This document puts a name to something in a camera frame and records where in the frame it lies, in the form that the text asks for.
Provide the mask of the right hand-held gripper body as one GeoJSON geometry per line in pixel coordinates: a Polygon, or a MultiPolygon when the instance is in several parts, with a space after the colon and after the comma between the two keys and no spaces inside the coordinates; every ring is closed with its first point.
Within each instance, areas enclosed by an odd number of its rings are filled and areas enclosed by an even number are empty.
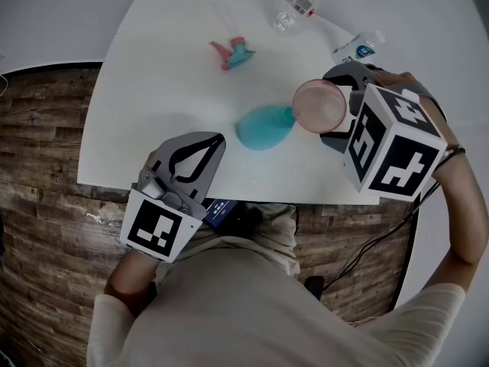
{"type": "Polygon", "coordinates": [[[345,150],[344,170],[359,193],[412,202],[446,148],[417,94],[369,84],[345,150]]]}

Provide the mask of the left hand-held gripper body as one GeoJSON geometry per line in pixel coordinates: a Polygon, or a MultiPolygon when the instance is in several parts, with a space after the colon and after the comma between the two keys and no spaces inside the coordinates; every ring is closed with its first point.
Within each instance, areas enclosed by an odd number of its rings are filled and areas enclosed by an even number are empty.
{"type": "Polygon", "coordinates": [[[144,173],[129,194],[120,240],[157,260],[174,261],[206,215],[198,193],[144,173]]]}

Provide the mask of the pink plastic cup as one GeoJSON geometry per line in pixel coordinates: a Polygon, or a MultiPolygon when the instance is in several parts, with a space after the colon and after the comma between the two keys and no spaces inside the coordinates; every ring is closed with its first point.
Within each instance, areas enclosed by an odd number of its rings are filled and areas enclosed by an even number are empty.
{"type": "Polygon", "coordinates": [[[309,80],[293,96],[293,116],[305,130],[324,134],[339,127],[347,114],[342,91],[328,80],[309,80]]]}

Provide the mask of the teal large spray bottle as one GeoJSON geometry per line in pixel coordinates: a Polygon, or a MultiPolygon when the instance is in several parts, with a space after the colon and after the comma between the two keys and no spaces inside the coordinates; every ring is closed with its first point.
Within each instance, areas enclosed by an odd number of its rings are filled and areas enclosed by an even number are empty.
{"type": "Polygon", "coordinates": [[[236,125],[236,132],[246,148],[265,151],[281,143],[295,122],[290,106],[262,106],[244,115],[236,125]]]}

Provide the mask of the person's right forearm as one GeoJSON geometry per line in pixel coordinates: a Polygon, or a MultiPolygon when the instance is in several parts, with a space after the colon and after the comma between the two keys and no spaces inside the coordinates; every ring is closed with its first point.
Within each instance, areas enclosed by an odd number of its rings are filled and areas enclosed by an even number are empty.
{"type": "Polygon", "coordinates": [[[481,188],[465,154],[458,154],[433,174],[449,212],[450,246],[462,261],[475,265],[489,240],[489,214],[481,188]]]}

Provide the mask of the person's left forearm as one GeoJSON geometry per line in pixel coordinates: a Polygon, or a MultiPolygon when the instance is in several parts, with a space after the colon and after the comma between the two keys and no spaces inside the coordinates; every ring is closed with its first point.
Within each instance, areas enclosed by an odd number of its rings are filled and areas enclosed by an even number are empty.
{"type": "Polygon", "coordinates": [[[104,294],[115,297],[138,316],[156,295],[154,279],[159,264],[149,255],[129,251],[108,278],[104,294]]]}

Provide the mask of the white plastic bottle blue label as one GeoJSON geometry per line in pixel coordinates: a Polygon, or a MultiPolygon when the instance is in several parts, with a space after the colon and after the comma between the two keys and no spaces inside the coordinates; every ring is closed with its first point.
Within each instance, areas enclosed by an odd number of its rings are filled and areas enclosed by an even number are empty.
{"type": "Polygon", "coordinates": [[[362,31],[348,43],[334,49],[332,59],[337,65],[363,60],[376,54],[385,41],[385,36],[379,30],[362,31]]]}

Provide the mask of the clear plastic bottle red label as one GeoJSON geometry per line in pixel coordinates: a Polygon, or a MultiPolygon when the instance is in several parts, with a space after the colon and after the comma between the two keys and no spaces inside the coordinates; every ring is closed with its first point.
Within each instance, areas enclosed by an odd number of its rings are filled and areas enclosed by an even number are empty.
{"type": "Polygon", "coordinates": [[[281,37],[291,37],[311,18],[324,0],[289,0],[276,16],[273,30],[281,37]]]}

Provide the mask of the pink and teal spray nozzle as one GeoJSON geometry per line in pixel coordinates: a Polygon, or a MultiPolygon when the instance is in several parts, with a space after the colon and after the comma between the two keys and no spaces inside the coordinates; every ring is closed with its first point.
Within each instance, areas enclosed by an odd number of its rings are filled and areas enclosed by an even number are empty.
{"type": "Polygon", "coordinates": [[[232,38],[230,40],[231,50],[214,41],[211,41],[210,44],[219,53],[222,59],[221,69],[224,71],[242,65],[255,55],[255,51],[247,48],[244,37],[232,38]]]}

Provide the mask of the person's left hand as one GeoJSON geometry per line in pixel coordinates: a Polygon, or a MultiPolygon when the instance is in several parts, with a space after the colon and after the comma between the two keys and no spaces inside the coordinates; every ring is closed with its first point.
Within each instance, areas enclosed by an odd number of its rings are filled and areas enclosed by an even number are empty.
{"type": "Polygon", "coordinates": [[[155,173],[159,166],[160,166],[160,161],[158,160],[157,157],[157,150],[154,150],[149,154],[144,164],[144,168],[150,171],[151,173],[155,173]]]}

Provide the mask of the person's right hand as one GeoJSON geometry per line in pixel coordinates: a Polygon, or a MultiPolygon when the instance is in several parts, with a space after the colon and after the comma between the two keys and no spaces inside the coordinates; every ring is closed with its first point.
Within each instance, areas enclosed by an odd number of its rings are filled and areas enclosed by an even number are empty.
{"type": "Polygon", "coordinates": [[[419,103],[425,109],[426,113],[432,119],[433,123],[441,132],[445,139],[448,149],[459,145],[458,139],[449,128],[446,115],[438,102],[432,97],[427,88],[421,84],[411,73],[401,74],[390,73],[384,70],[374,72],[376,81],[384,87],[391,89],[408,89],[419,96],[419,103]]]}

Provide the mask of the black device with screen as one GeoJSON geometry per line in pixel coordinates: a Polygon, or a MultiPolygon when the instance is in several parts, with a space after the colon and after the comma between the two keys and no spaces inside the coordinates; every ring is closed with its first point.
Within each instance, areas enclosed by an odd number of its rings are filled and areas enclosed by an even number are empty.
{"type": "Polygon", "coordinates": [[[206,216],[203,222],[213,229],[218,229],[225,225],[226,221],[232,217],[233,212],[238,206],[238,201],[206,198],[202,204],[206,208],[206,216]]]}

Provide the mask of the black wrist band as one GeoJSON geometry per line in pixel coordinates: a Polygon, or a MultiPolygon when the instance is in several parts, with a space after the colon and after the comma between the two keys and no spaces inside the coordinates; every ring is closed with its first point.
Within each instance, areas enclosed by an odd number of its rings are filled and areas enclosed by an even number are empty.
{"type": "Polygon", "coordinates": [[[438,167],[441,167],[443,164],[448,162],[451,158],[458,154],[464,154],[465,153],[465,148],[463,148],[461,145],[457,145],[453,148],[448,149],[444,153],[444,158],[439,162],[438,167]]]}

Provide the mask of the person's beige shirt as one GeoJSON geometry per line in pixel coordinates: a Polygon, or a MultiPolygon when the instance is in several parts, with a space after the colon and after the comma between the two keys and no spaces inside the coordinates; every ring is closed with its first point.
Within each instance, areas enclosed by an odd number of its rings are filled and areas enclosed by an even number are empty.
{"type": "Polygon", "coordinates": [[[99,295],[87,365],[431,367],[464,299],[435,284],[354,327],[258,253],[212,248],[173,265],[137,316],[99,295]]]}

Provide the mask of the small black recorder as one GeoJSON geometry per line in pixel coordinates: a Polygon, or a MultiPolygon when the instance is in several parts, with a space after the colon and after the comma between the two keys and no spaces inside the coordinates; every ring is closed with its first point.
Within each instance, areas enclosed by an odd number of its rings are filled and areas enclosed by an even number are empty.
{"type": "Polygon", "coordinates": [[[263,222],[263,214],[256,206],[244,205],[235,220],[235,232],[237,235],[252,233],[263,222]]]}

